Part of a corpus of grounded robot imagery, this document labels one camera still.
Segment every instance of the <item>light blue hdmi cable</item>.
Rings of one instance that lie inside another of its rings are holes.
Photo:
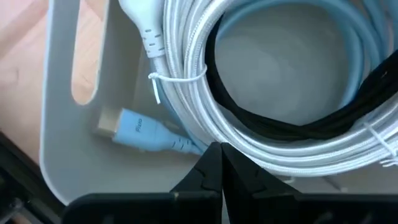
[[[385,2],[389,6],[389,10],[394,13],[393,17],[396,17],[395,21],[398,21],[398,1],[385,0]],[[222,38],[232,26],[245,16],[260,9],[287,3],[307,3],[322,7],[326,9],[338,23],[345,40],[346,52],[351,65],[348,86],[340,107],[347,105],[354,98],[361,84],[362,75],[364,73],[364,53],[366,52],[368,54],[372,69],[378,66],[381,61],[389,55],[387,19],[380,2],[375,0],[363,0],[371,19],[370,24],[362,13],[353,7],[348,0],[333,0],[333,3],[317,0],[250,1],[233,9],[224,17],[217,39],[219,40]],[[351,20],[355,21],[355,23],[350,24],[344,21],[342,18],[345,17],[341,16],[342,14],[350,16]],[[398,24],[394,23],[394,25],[394,31],[398,30]],[[363,32],[356,32],[353,26]],[[158,85],[158,92],[162,104],[170,111],[174,119],[183,126],[169,103],[160,83]],[[133,111],[122,110],[119,118],[119,126],[113,136],[113,141],[148,151],[172,149],[180,152],[203,154],[207,145],[197,139],[188,129],[186,129],[186,131],[192,141],[171,133],[159,121]]]
[[[394,4],[398,5],[398,1],[390,0]],[[347,105],[356,94],[364,73],[364,52],[363,45],[368,46],[367,53],[371,60],[371,68],[376,68],[381,61],[389,55],[389,40],[388,40],[388,28],[387,19],[382,10],[380,1],[378,0],[363,0],[364,6],[370,15],[373,27],[369,25],[366,18],[362,13],[357,10],[350,1],[348,0],[333,0],[333,3],[327,1],[317,0],[262,0],[262,1],[250,1],[243,4],[240,7],[236,7],[231,12],[227,13],[224,17],[223,22],[220,25],[217,39],[222,36],[234,26],[237,22],[241,21],[246,16],[259,11],[264,8],[277,6],[287,3],[306,3],[312,4],[318,7],[326,9],[332,18],[337,22],[340,30],[342,31],[346,53],[349,58],[349,64],[351,65],[349,70],[349,80],[347,89],[343,95],[343,99],[340,104],[340,108]],[[359,33],[355,32],[352,28],[352,24],[344,20],[341,13],[350,15],[353,20],[357,21],[354,26],[361,26],[367,31],[367,34],[359,38]]]
[[[119,144],[150,152],[173,150],[183,153],[203,153],[190,139],[174,134],[161,122],[131,110],[122,109],[112,121],[106,122],[104,118],[101,120],[102,124],[99,126],[102,132],[111,131],[112,141]],[[104,123],[114,123],[114,125],[109,128],[105,127]]]

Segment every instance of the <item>cable bundle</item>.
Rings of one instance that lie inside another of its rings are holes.
[[[261,136],[281,140],[330,139],[347,132],[359,118],[373,111],[398,91],[398,52],[383,61],[362,83],[354,100],[334,113],[310,124],[294,124],[265,118],[239,107],[227,92],[217,71],[215,44],[221,19],[207,40],[207,80],[214,99],[230,110],[247,128]]]
[[[209,33],[232,2],[232,0],[165,0],[163,19],[165,56],[153,58],[157,73],[171,80],[193,80],[201,76],[206,70],[205,45]],[[266,0],[265,2],[273,4],[306,2],[328,6],[335,16],[349,26],[358,43],[365,46],[373,69],[387,57],[385,42],[381,40],[384,36],[378,35],[381,34],[378,31],[383,29],[375,26],[378,20],[373,19],[371,23],[349,1]],[[371,0],[371,2],[381,8],[379,1]],[[223,116],[205,78],[197,78],[189,83],[161,80],[160,84],[172,109],[188,132],[195,137],[193,140],[197,145],[201,143],[209,145],[213,141],[229,142],[274,174],[316,177],[358,169],[390,159],[392,155],[396,156],[395,148],[398,146],[396,95],[373,111],[372,116],[367,116],[366,123],[356,123],[349,129],[361,114],[371,111],[373,107],[380,105],[394,94],[397,88],[395,77],[397,74],[393,64],[396,60],[395,53],[377,67],[361,85],[356,100],[332,115],[333,121],[341,121],[340,118],[345,118],[345,121],[333,124],[331,118],[328,118],[327,122],[321,120],[322,124],[328,125],[327,129],[323,130],[323,125],[318,124],[317,129],[300,129],[300,135],[293,132],[290,127],[275,129],[270,126],[269,128],[277,136],[283,134],[281,136],[288,136],[294,140],[312,138],[314,135],[317,135],[318,139],[336,136],[326,141],[274,143],[256,139],[236,129]],[[387,162],[392,164],[394,161],[395,158]]]

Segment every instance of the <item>wooden surface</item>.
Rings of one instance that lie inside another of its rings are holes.
[[[48,1],[0,0],[0,128],[36,162]],[[71,90],[80,103],[93,91],[105,2],[80,1]]]

